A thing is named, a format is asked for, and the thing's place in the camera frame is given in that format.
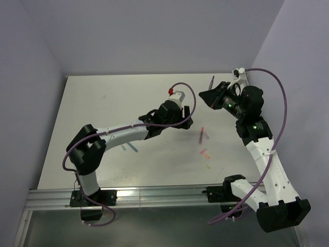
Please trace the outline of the pink pen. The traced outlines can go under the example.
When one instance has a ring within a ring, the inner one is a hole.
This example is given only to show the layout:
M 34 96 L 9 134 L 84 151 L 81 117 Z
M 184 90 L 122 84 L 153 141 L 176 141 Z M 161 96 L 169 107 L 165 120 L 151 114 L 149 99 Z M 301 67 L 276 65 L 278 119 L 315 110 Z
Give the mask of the pink pen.
M 200 131 L 200 136 L 199 136 L 199 145 L 202 145 L 202 142 L 203 142 L 203 135 L 204 135 L 204 127 L 201 128 L 201 131 Z

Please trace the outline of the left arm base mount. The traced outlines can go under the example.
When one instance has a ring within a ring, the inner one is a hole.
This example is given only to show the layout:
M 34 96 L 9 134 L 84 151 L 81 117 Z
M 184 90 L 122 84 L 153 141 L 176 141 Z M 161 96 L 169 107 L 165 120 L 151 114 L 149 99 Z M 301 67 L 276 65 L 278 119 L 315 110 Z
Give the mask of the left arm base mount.
M 111 208 L 117 201 L 117 190 L 99 189 L 96 193 L 86 196 L 81 190 L 71 192 L 69 207 L 79 207 L 80 218 L 83 224 L 89 227 L 101 227 L 113 223 L 116 219 L 116 212 Z M 105 223 L 97 223 L 105 210 L 112 213 L 112 218 Z

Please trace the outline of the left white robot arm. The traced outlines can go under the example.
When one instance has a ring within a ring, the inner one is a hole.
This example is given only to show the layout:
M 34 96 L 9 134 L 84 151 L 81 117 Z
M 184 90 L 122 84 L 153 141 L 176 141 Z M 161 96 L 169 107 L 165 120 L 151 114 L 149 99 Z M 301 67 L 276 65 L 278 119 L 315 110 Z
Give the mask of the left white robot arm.
M 166 100 L 158 109 L 140 116 L 131 124 L 115 128 L 95 128 L 85 125 L 66 148 L 63 169 L 75 173 L 82 188 L 82 200 L 87 205 L 95 205 L 100 199 L 100 186 L 96 170 L 103 155 L 109 149 L 136 140 L 156 137 L 167 128 L 187 130 L 193 124 L 194 105 L 180 107 Z

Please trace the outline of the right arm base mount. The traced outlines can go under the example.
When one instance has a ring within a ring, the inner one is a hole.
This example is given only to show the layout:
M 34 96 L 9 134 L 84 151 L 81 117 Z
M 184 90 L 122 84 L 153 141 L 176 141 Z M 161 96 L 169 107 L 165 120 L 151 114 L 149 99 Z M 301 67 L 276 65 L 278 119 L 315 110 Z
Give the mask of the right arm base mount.
M 221 208 L 221 213 L 208 221 L 209 225 L 219 223 L 220 221 L 218 219 L 221 218 L 222 215 L 225 215 L 233 210 L 234 207 L 242 200 L 243 197 L 240 198 L 235 196 L 231 188 L 231 184 L 239 180 L 245 182 L 246 178 L 240 174 L 225 177 L 222 185 L 207 186 L 206 189 L 202 191 L 202 194 L 207 196 L 208 203 L 219 203 Z M 234 222 L 240 218 L 243 218 L 251 211 L 252 209 L 244 203 L 223 220 Z

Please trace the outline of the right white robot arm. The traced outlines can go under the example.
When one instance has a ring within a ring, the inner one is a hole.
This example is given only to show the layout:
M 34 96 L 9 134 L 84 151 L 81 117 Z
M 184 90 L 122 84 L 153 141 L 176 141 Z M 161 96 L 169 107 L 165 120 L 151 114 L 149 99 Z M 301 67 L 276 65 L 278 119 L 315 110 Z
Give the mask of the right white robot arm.
M 236 118 L 236 131 L 255 161 L 265 187 L 265 192 L 261 192 L 243 175 L 231 175 L 222 186 L 207 187 L 204 192 L 208 201 L 243 201 L 255 211 L 266 233 L 299 225 L 311 206 L 307 199 L 300 198 L 283 169 L 274 147 L 275 139 L 261 115 L 263 91 L 256 86 L 242 89 L 237 83 L 221 82 L 200 92 L 199 97 L 211 109 L 225 109 Z

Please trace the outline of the purple pen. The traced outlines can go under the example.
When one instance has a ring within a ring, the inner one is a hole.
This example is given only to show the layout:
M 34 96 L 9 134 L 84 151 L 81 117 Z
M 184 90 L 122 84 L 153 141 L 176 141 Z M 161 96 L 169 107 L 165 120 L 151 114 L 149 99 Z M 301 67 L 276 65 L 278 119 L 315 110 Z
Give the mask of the purple pen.
M 208 90 L 212 90 L 212 87 L 213 87 L 213 83 L 214 83 L 214 78 L 215 78 L 215 75 L 212 76 L 211 80 L 210 80 L 210 83 L 209 83 L 209 87 L 208 87 Z

